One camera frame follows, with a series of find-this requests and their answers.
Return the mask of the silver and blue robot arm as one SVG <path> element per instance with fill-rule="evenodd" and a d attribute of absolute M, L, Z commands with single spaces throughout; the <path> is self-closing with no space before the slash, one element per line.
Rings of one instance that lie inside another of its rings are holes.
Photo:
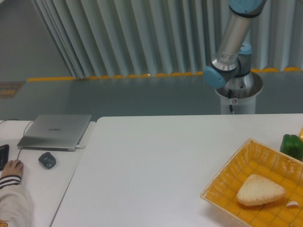
<path fill-rule="evenodd" d="M 245 76 L 250 66 L 241 62 L 241 47 L 250 28 L 252 19 L 259 16 L 265 0 L 231 0 L 228 20 L 217 52 L 211 58 L 211 66 L 203 70 L 205 81 L 214 88 L 221 88 L 234 77 Z"/>

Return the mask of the forearm in cream sleeve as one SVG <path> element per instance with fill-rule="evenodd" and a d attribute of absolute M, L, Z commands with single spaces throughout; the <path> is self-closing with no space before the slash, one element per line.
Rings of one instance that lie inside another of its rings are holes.
<path fill-rule="evenodd" d="M 0 179 L 0 225 L 31 226 L 31 209 L 18 175 L 8 175 Z"/>

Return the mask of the person's hand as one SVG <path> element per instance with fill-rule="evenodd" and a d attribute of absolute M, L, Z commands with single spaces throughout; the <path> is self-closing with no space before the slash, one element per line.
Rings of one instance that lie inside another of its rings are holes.
<path fill-rule="evenodd" d="M 19 159 L 9 161 L 5 165 L 4 169 L 2 170 L 1 178 L 8 177 L 8 176 L 18 176 L 18 177 L 22 178 L 24 168 L 22 168 L 22 169 L 16 168 L 16 164 L 18 162 L 19 162 Z"/>

